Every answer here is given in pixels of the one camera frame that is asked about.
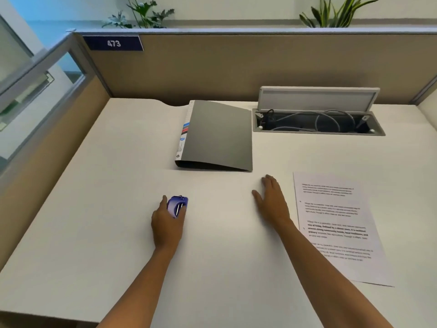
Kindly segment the glass-topped side partition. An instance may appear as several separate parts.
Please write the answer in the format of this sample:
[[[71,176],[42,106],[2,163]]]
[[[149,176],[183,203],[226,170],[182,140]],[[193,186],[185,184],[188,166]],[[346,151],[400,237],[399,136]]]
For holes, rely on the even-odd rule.
[[[112,97],[74,31],[0,84],[0,113],[38,81],[0,130],[0,272]]]

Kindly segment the broad-leaf green plant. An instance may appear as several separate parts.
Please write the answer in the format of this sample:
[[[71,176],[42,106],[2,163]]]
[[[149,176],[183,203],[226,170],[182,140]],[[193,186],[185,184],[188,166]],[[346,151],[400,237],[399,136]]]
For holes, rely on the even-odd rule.
[[[158,9],[157,0],[126,0],[126,7],[132,12],[133,20],[129,20],[119,10],[116,15],[107,17],[102,28],[119,29],[162,29],[164,22],[175,14],[175,9]]]

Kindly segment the printed white paper sheet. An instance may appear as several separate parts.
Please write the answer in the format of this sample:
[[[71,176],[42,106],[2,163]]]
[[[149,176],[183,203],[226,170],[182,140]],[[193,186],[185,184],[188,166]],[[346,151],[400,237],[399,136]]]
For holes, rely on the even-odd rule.
[[[351,281],[394,287],[368,196],[358,182],[294,172],[300,232]]]

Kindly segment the beige side partition panel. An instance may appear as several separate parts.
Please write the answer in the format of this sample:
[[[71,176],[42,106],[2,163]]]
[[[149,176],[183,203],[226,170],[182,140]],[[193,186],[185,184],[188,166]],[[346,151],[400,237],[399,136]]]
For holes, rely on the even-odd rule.
[[[417,106],[437,131],[437,75],[413,97],[409,104]]]

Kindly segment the blue number plate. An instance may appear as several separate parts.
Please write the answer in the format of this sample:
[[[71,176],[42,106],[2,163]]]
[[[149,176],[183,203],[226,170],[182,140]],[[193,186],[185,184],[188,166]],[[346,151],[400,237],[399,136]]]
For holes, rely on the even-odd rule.
[[[144,51],[138,35],[88,35],[83,39],[91,51]]]

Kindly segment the small purple stapler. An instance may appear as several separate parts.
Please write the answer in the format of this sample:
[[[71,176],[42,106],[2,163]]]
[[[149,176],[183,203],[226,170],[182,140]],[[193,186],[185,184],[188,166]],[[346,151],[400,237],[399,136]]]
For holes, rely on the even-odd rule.
[[[183,207],[188,205],[188,197],[182,195],[172,196],[167,201],[167,211],[174,218],[178,218],[178,215]]]

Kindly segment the person's right forearm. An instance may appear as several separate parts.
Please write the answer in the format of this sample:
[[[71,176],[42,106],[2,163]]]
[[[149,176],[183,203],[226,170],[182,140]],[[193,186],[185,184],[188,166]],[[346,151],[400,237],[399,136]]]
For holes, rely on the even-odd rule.
[[[324,328],[393,328],[373,304],[296,228],[272,220],[291,264]]]

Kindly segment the person's left forearm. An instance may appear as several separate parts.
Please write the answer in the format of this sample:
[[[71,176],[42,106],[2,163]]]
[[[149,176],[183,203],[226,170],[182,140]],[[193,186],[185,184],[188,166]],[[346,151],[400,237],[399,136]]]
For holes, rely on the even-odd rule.
[[[156,248],[117,303],[96,328],[150,328],[175,247]]]

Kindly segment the beige cubicle partition panel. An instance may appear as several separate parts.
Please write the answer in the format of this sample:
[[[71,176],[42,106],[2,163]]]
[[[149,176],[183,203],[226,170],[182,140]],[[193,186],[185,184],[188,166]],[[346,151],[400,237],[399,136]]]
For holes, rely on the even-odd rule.
[[[114,98],[256,101],[262,86],[380,88],[409,104],[437,75],[437,27],[77,30],[139,36],[144,51],[91,51]]]

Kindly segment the person's left hand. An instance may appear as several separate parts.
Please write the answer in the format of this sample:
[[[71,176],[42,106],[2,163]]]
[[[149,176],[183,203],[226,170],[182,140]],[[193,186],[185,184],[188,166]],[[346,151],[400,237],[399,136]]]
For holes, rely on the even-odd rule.
[[[183,234],[183,225],[167,211],[167,197],[163,195],[159,207],[151,217],[153,240],[157,250],[175,253]]]

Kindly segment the long-leaf green plant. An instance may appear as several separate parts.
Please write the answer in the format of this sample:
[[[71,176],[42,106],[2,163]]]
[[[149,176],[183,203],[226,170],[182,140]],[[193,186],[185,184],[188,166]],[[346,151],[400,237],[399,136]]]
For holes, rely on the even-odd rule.
[[[347,28],[358,9],[377,2],[378,0],[344,0],[336,9],[332,0],[319,0],[319,8],[311,7],[312,18],[305,13],[299,14],[299,19],[309,28]]]

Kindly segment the person's right hand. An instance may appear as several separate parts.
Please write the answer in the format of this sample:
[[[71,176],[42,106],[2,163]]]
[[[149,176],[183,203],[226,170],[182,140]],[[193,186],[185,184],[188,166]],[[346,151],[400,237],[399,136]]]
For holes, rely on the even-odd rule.
[[[286,200],[274,177],[265,175],[261,178],[261,183],[265,191],[263,195],[265,211],[259,211],[259,213],[275,231],[279,232],[284,226],[292,223]]]

